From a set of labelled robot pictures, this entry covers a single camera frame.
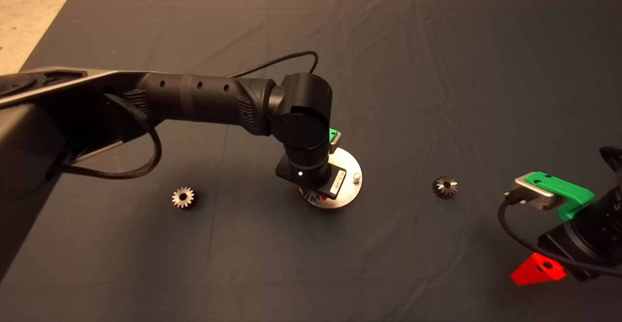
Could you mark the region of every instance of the metal gear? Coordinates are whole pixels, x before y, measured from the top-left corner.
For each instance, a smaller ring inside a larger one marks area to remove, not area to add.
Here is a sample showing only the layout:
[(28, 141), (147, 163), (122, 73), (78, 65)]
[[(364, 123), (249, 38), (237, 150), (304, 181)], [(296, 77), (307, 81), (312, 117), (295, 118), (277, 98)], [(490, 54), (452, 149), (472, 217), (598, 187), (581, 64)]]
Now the metal gear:
[(458, 193), (458, 181), (440, 176), (432, 183), (432, 189), (438, 197), (448, 200)]
[(173, 205), (179, 209), (189, 209), (196, 205), (196, 194), (190, 187), (180, 187), (173, 192)]

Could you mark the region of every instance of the round metal base plate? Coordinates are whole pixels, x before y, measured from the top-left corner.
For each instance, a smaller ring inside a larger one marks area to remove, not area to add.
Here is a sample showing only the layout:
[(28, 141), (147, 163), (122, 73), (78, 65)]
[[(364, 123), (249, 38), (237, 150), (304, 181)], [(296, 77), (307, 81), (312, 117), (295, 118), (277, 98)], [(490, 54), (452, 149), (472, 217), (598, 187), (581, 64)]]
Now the round metal base plate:
[[(320, 194), (305, 189), (300, 189), (300, 194), (316, 207), (335, 209), (347, 205), (356, 198), (363, 185), (363, 172), (356, 158), (344, 149), (336, 149), (333, 154), (328, 156), (328, 162), (346, 169), (344, 183), (342, 183), (342, 188), (339, 190), (337, 198), (331, 200), (331, 198), (322, 197)], [(355, 175), (358, 176), (358, 182), (355, 180)]]

